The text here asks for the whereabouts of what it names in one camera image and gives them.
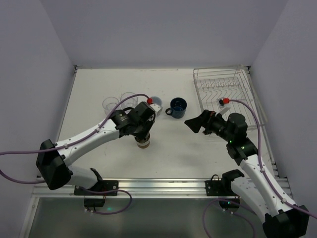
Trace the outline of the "clear faceted glass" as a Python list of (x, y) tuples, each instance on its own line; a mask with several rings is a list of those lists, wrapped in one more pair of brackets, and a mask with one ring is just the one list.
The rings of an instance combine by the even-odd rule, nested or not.
[[(126, 92), (126, 93), (123, 93), (120, 97), (120, 100), (123, 101), (124, 99), (128, 98), (128, 97), (131, 97), (135, 95), (135, 93), (133, 92)], [(125, 108), (134, 108), (138, 105), (138, 98), (137, 97), (132, 97), (132, 98), (129, 98), (127, 100), (125, 100), (122, 104), (121, 104), (121, 108), (122, 109), (125, 109)]]

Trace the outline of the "white ceramic footed cup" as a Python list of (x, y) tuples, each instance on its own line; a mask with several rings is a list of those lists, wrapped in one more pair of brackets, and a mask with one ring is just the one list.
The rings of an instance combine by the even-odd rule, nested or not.
[(159, 106), (162, 105), (162, 100), (161, 100), (161, 98), (159, 98), (159, 97), (157, 97), (157, 96), (152, 96), (151, 99), (152, 99), (152, 103), (153, 103), (153, 104), (157, 104), (157, 105), (159, 105)]

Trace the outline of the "dark blue mug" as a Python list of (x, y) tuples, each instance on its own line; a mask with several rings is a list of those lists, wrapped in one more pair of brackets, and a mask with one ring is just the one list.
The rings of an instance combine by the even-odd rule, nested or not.
[(185, 115), (187, 109), (187, 102), (185, 99), (177, 97), (170, 101), (170, 107), (165, 110), (168, 116), (175, 119), (180, 119)]

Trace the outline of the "brown banded cup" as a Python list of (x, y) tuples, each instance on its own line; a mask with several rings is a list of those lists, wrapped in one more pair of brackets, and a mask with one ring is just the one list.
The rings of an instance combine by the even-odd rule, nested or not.
[(150, 145), (150, 139), (148, 140), (139, 140), (138, 138), (135, 138), (136, 144), (139, 148), (145, 149)]
[(143, 139), (143, 142), (147, 142), (150, 139), (150, 133), (148, 132), (147, 135), (145, 136), (145, 138)]

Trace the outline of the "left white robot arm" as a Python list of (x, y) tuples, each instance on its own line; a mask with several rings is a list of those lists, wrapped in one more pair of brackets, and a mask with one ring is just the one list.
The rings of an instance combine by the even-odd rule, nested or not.
[(83, 169), (74, 166), (74, 162), (101, 146), (102, 144), (132, 135), (138, 144), (148, 144), (150, 129), (156, 117), (161, 113), (161, 106), (140, 102), (135, 108), (115, 110), (105, 121), (74, 136), (52, 143), (42, 142), (37, 156), (36, 166), (50, 190), (64, 185), (80, 186), (91, 189), (102, 178), (96, 169)]

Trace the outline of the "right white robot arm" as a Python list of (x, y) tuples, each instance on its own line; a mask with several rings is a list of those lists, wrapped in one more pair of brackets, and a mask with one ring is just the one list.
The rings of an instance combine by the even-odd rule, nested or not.
[(185, 121), (198, 133), (216, 134), (227, 142), (229, 156), (240, 167), (222, 175), (224, 187), (240, 196), (261, 220), (268, 238), (300, 238), (306, 234), (309, 215), (298, 206), (264, 166), (258, 147), (247, 137), (245, 117), (232, 113), (225, 120), (221, 114), (205, 110)]

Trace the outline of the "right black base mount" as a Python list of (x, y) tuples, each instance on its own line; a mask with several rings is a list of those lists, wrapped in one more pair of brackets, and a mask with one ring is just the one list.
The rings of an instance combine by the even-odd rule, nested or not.
[(217, 174), (213, 175), (211, 179), (205, 181), (206, 195), (233, 197), (231, 199), (227, 198), (227, 201), (218, 201), (218, 204), (224, 210), (237, 211), (240, 205), (240, 197), (232, 191), (231, 182), (239, 177), (244, 177), (244, 175), (237, 169), (223, 173), (222, 177)]

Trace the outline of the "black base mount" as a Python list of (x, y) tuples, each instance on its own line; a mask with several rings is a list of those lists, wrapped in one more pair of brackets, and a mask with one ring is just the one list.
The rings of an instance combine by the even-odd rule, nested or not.
[(244, 177), (244, 175), (237, 169), (223, 173), (222, 177), (217, 174), (213, 175), (211, 179), (205, 181), (206, 195), (233, 197), (231, 199), (227, 198), (227, 201), (218, 201), (218, 204), (224, 210), (237, 211), (240, 205), (240, 197), (232, 191), (231, 182), (239, 177)]
[(96, 169), (91, 168), (95, 179), (93, 185), (89, 188), (82, 188), (76, 186), (74, 189), (74, 195), (76, 196), (88, 196), (84, 198), (84, 207), (90, 212), (96, 212), (97, 208), (103, 208), (106, 202), (106, 196), (117, 196), (119, 189), (118, 180), (104, 180)]

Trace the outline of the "aluminium mounting rail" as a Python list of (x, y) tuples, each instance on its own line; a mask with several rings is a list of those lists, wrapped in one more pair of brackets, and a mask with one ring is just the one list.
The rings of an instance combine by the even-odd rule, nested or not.
[[(133, 198), (205, 198), (206, 178), (118, 178), (118, 187), (128, 191)], [(43, 184), (35, 185), (33, 197), (71, 198), (75, 187), (65, 185), (57, 190), (50, 190)]]

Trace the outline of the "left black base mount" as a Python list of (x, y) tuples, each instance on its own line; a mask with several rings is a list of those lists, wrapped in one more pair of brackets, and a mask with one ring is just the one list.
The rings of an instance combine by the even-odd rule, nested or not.
[(106, 196), (117, 196), (119, 189), (118, 180), (104, 180), (96, 169), (91, 168), (95, 179), (93, 185), (89, 188), (82, 188), (76, 186), (74, 189), (74, 195), (76, 196), (88, 196), (84, 198), (84, 207), (90, 212), (96, 212), (97, 208), (103, 208), (106, 202)]

